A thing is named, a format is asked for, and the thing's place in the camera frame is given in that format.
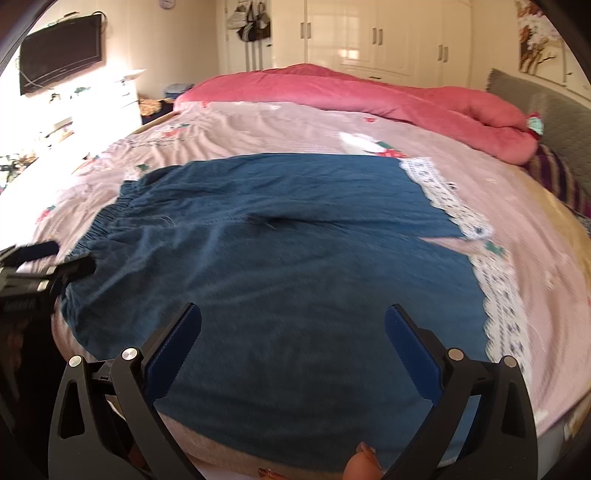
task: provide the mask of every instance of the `hand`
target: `hand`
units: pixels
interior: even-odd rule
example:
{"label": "hand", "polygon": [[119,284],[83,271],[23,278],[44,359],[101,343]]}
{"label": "hand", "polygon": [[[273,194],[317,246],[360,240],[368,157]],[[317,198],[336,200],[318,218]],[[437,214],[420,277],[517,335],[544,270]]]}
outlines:
{"label": "hand", "polygon": [[[262,480],[289,480],[279,473],[262,468],[259,468],[259,476]],[[375,451],[365,442],[361,442],[357,446],[357,453],[345,467],[343,480],[381,480],[383,476]]]}

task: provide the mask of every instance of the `metal screw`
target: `metal screw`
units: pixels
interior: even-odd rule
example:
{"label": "metal screw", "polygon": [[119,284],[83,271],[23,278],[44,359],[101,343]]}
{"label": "metal screw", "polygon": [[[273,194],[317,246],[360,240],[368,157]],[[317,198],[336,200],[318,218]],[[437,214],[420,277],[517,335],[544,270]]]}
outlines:
{"label": "metal screw", "polygon": [[464,358],[464,352],[458,350],[457,348],[452,348],[451,350],[449,350],[447,355],[449,356],[449,358],[455,360],[456,362],[459,362]]}
{"label": "metal screw", "polygon": [[70,358],[68,365],[70,365],[71,367],[77,367],[81,363],[82,363],[82,357],[80,355],[75,355],[72,358]]}
{"label": "metal screw", "polygon": [[138,356],[138,351],[135,348],[127,348],[123,350],[121,356],[123,357],[123,360],[133,360]]}
{"label": "metal screw", "polygon": [[515,360],[512,356],[505,357],[505,365],[510,368],[515,368],[517,366],[517,360]]}
{"label": "metal screw", "polygon": [[37,291],[45,291],[47,286],[49,285],[49,280],[43,280],[39,282],[39,286],[37,287]]}

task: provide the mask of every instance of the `lace hem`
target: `lace hem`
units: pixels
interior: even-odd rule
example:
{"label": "lace hem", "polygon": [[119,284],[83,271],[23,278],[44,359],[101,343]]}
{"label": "lace hem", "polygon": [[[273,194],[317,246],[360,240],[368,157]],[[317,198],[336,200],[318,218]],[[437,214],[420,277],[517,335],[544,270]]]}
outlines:
{"label": "lace hem", "polygon": [[429,158],[405,158],[400,160],[400,166],[412,181],[421,186],[431,200],[431,205],[445,210],[466,237],[478,240],[492,236],[492,225],[480,213],[470,210],[462,203],[453,192],[456,186],[445,182]]}
{"label": "lace hem", "polygon": [[480,213],[462,204],[454,193],[455,184],[446,182],[429,158],[406,158],[400,160],[400,166],[421,186],[434,207],[444,210],[468,239],[480,244],[480,253],[468,257],[485,295],[486,355],[492,362],[499,362],[505,355],[515,357],[525,383],[531,388],[528,323],[510,255],[502,248],[487,249],[485,240],[494,232],[492,225]]}

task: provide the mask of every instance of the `gray headboard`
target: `gray headboard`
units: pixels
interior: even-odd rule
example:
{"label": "gray headboard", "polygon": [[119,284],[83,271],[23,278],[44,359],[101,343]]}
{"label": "gray headboard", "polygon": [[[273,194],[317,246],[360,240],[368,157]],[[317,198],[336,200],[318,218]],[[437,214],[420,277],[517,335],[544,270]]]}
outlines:
{"label": "gray headboard", "polygon": [[541,142],[561,155],[581,185],[591,192],[591,109],[499,70],[491,72],[487,91],[513,103],[525,114],[539,112],[544,119]]}

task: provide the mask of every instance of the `black tv screen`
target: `black tv screen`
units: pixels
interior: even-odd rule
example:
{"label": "black tv screen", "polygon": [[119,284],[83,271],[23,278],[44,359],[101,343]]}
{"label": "black tv screen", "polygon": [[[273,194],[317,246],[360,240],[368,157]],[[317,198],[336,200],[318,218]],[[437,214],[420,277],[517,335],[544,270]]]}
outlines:
{"label": "black tv screen", "polygon": [[35,92],[102,61],[102,15],[65,20],[22,42],[21,95]]}

